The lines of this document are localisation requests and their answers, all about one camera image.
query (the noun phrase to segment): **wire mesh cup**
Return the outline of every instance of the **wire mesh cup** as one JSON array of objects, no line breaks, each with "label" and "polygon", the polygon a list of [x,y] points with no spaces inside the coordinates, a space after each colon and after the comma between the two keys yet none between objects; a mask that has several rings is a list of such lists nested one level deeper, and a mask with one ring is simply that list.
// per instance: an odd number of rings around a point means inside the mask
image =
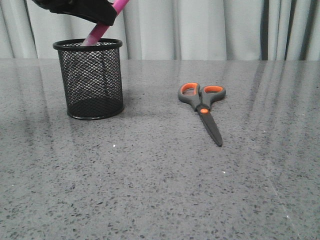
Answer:
[{"label": "wire mesh cup", "polygon": [[80,46],[84,39],[58,41],[67,114],[98,120],[124,109],[119,48],[122,41],[102,38],[96,46]]}]

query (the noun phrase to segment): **white curtain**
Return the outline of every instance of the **white curtain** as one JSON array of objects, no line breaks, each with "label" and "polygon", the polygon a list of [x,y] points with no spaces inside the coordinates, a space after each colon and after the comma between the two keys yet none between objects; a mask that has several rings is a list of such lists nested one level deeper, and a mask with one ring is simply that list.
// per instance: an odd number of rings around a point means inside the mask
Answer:
[{"label": "white curtain", "polygon": [[[94,26],[0,0],[0,58],[57,58],[53,42]],[[130,0],[103,37],[123,41],[122,59],[320,60],[320,1]]]}]

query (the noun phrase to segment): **scissor handle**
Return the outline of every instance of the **scissor handle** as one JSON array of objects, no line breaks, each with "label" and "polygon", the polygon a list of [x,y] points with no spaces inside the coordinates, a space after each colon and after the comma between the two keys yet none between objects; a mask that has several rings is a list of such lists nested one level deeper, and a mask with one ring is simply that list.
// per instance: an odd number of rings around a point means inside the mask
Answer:
[{"label": "scissor handle", "polygon": [[209,85],[201,89],[202,104],[211,109],[212,103],[220,101],[226,96],[226,89],[223,86]]},{"label": "scissor handle", "polygon": [[181,102],[190,104],[193,110],[197,110],[197,107],[201,104],[200,85],[196,82],[188,82],[180,87],[178,90],[178,98]]}]

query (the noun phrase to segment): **pink pen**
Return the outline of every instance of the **pink pen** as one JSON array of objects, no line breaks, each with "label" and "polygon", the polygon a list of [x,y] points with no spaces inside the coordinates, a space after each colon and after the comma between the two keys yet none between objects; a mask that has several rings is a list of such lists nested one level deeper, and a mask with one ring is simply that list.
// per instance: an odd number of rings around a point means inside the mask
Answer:
[{"label": "pink pen", "polygon": [[[117,15],[124,9],[129,0],[115,0],[113,3],[113,8],[116,10]],[[108,30],[109,26],[104,25],[101,22],[98,22],[97,25],[92,29],[90,34],[86,37],[81,47],[95,46],[105,32]]]}]

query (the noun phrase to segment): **speckled stone surface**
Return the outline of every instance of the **speckled stone surface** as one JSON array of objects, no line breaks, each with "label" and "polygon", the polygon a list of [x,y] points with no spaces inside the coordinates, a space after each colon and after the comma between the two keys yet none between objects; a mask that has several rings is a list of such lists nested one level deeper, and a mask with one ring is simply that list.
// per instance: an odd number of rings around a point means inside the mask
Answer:
[{"label": "speckled stone surface", "polygon": [[[319,61],[121,62],[125,109],[66,114],[56,59],[0,60],[1,240],[320,239]],[[217,147],[177,98],[226,88]]]}]

